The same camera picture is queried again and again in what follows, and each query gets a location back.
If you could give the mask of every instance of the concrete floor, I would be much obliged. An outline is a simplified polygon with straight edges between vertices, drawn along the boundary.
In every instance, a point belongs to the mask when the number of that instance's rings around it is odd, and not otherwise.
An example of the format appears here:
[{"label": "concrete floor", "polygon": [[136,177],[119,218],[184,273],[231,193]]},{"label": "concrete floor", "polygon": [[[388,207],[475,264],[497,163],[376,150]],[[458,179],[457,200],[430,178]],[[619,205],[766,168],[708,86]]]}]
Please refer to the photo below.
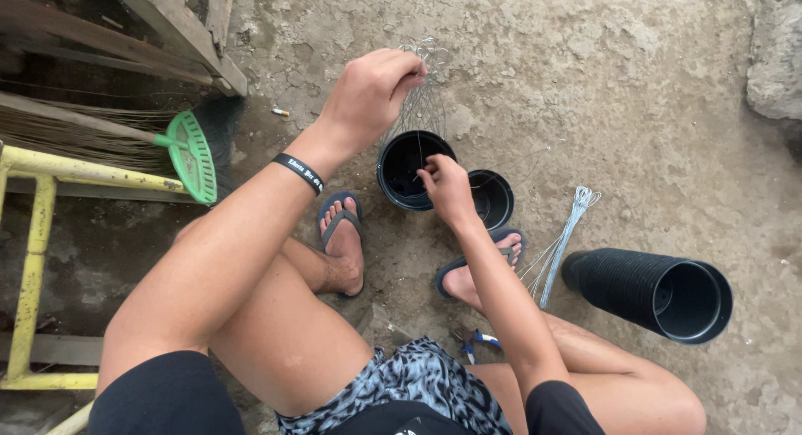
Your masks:
[{"label": "concrete floor", "polygon": [[[435,37],[451,52],[440,79],[447,139],[466,168],[503,164],[493,168],[521,183],[510,225],[528,236],[528,259],[559,235],[575,187],[585,185],[603,195],[567,252],[613,246],[697,258],[718,266],[736,293],[727,331],[702,347],[599,311],[559,279],[548,310],[685,380],[707,410],[709,434],[799,433],[802,167],[787,144],[800,129],[745,106],[750,7],[751,0],[235,0],[228,44],[251,96],[234,173],[246,180],[308,126],[348,60]],[[269,113],[274,106],[290,117]],[[509,164],[546,146],[527,179],[533,157]],[[369,290],[353,302],[324,300],[349,319],[383,303],[396,324],[461,358],[449,329],[489,327],[431,285],[459,247],[434,213],[386,200],[377,154],[349,162],[326,188],[356,190],[363,205]],[[24,197],[9,202],[20,214],[29,205]],[[78,335],[101,334],[100,320],[200,213],[191,205],[60,202],[43,313],[72,317],[63,324]],[[297,229],[311,243],[316,212]],[[92,228],[98,224],[102,230]],[[24,218],[4,218],[0,241],[18,251],[25,230]],[[92,241],[109,232],[120,238]],[[3,283],[18,277],[15,258],[4,256]],[[62,285],[74,292],[56,291]],[[15,296],[4,294],[0,311],[13,315]],[[97,320],[79,326],[76,311]],[[484,348],[477,357],[499,358]],[[270,411],[225,381],[249,431],[273,432]]]}]

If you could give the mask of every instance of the flip-flop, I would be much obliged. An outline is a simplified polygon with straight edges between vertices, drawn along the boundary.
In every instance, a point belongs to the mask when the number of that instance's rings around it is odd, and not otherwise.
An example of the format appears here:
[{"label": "flip-flop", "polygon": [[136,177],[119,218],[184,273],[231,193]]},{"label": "flip-flop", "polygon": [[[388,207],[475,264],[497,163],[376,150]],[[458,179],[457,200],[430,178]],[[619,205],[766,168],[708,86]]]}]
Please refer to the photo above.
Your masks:
[{"label": "flip-flop", "polygon": [[[490,233],[490,238],[493,240],[494,243],[501,241],[502,239],[506,238],[512,233],[516,233],[520,235],[520,253],[518,254],[518,262],[524,257],[524,250],[526,249],[526,238],[524,234],[516,229],[516,228],[499,228]],[[499,247],[499,252],[502,255],[507,256],[507,264],[512,266],[513,260],[515,259],[515,254],[513,252],[513,248],[509,247]],[[467,261],[465,257],[459,258],[454,260],[453,262],[441,267],[439,271],[437,271],[437,276],[435,277],[435,287],[437,291],[440,291],[440,294],[446,298],[454,298],[454,296],[448,294],[448,292],[443,288],[443,278],[446,276],[447,273],[455,270],[457,267],[467,266]]]},{"label": "flip-flop", "polygon": [[[356,215],[354,215],[354,213],[351,213],[350,211],[345,209],[345,207],[346,207],[346,198],[347,197],[353,198],[354,202],[356,202]],[[343,219],[348,219],[348,221],[350,223],[354,224],[354,227],[356,227],[356,232],[359,234],[359,239],[360,239],[360,241],[362,240],[362,224],[360,223],[362,221],[362,206],[359,204],[359,200],[356,199],[356,195],[352,194],[349,191],[340,191],[340,192],[331,194],[331,195],[329,195],[328,198],[326,198],[326,201],[323,202],[323,205],[320,206],[320,211],[317,212],[317,225],[320,225],[320,220],[323,219],[324,217],[326,217],[326,213],[329,211],[329,208],[334,206],[334,204],[335,204],[335,202],[337,200],[343,203],[343,210],[340,211],[339,213],[337,213],[331,219],[331,223],[329,223],[329,225],[326,227],[326,231],[324,231],[323,234],[320,237],[323,240],[323,253],[324,254],[326,253],[326,245],[329,244],[329,240],[331,239],[331,235],[333,235],[335,233],[335,229],[337,228],[337,225]],[[344,298],[344,299],[347,300],[347,299],[351,299],[351,298],[356,298],[357,296],[362,294],[362,291],[365,291],[365,274],[364,273],[362,275],[362,289],[360,289],[358,293],[354,294],[353,296],[349,296],[344,292],[338,292],[337,296],[339,298]]]}]

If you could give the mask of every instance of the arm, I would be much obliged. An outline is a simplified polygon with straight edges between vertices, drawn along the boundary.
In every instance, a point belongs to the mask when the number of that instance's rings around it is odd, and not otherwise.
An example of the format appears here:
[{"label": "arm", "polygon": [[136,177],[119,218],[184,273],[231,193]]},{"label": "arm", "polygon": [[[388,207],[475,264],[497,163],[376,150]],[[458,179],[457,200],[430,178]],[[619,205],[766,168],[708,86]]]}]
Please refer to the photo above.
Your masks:
[{"label": "arm", "polygon": [[418,174],[435,211],[454,231],[471,270],[487,320],[509,357],[524,402],[547,380],[569,381],[546,319],[499,255],[471,198],[465,169],[445,155],[426,159]]},{"label": "arm", "polygon": [[[425,73],[414,54],[387,48],[348,63],[320,117],[285,152],[328,180],[389,128]],[[159,355],[206,354],[209,338],[251,293],[313,198],[295,172],[271,163],[203,217],[112,318],[97,393]]]}]

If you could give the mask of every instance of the thigh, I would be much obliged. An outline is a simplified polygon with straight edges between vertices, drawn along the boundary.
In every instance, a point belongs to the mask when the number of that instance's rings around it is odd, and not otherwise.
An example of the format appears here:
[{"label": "thigh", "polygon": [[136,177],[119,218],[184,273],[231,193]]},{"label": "thigh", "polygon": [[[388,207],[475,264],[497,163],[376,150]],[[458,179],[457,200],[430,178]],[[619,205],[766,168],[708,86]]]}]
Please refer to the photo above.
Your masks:
[{"label": "thigh", "polygon": [[283,255],[209,347],[246,389],[284,416],[325,405],[373,357]]},{"label": "thigh", "polygon": [[[516,435],[527,434],[524,403],[513,368],[507,363],[465,367],[480,378],[498,400]],[[632,377],[626,374],[570,373],[571,385],[582,395],[607,435],[677,435],[700,433],[688,429],[698,419],[693,393],[672,377]]]}]

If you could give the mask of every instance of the hand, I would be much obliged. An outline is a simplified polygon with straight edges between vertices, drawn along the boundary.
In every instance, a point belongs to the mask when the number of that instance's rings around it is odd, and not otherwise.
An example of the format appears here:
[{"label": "hand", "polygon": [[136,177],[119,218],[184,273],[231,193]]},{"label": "hand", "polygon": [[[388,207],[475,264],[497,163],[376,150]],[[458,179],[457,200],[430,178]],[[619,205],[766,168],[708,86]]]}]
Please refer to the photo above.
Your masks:
[{"label": "hand", "polygon": [[424,62],[410,51],[382,48],[347,63],[316,122],[326,127],[325,142],[351,155],[368,148],[398,119],[407,92],[425,75]]},{"label": "hand", "polygon": [[418,176],[424,180],[426,193],[435,205],[435,212],[452,230],[466,223],[478,221],[481,224],[471,196],[471,184],[467,172],[453,159],[442,154],[426,158],[428,163],[418,169]]}]

